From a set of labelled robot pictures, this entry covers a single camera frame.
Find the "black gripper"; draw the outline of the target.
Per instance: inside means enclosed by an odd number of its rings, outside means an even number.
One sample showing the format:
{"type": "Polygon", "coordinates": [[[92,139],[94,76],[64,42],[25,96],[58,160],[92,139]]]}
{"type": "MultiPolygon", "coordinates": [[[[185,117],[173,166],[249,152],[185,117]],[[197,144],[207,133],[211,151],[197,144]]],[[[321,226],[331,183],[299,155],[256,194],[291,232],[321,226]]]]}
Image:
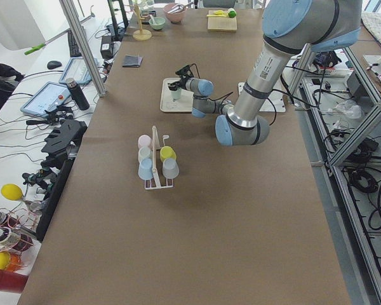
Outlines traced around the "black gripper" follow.
{"type": "Polygon", "coordinates": [[[177,91],[179,89],[186,90],[187,81],[188,81],[188,78],[180,78],[178,81],[168,83],[168,88],[170,91],[177,91]]]}

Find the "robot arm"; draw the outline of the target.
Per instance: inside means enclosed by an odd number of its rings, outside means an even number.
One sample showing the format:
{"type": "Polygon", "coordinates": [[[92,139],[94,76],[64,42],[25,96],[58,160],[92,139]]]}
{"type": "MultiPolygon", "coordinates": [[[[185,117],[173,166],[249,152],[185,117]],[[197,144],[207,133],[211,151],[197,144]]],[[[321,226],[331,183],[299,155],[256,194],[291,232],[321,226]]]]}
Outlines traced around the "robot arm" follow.
{"type": "Polygon", "coordinates": [[[263,48],[235,104],[212,100],[213,83],[194,77],[189,66],[168,84],[193,94],[192,115],[217,114],[215,134],[223,146],[255,145],[269,134],[269,124],[258,115],[290,58],[306,44],[315,52],[345,48],[358,40],[361,1],[271,1],[264,10],[263,48]]]}

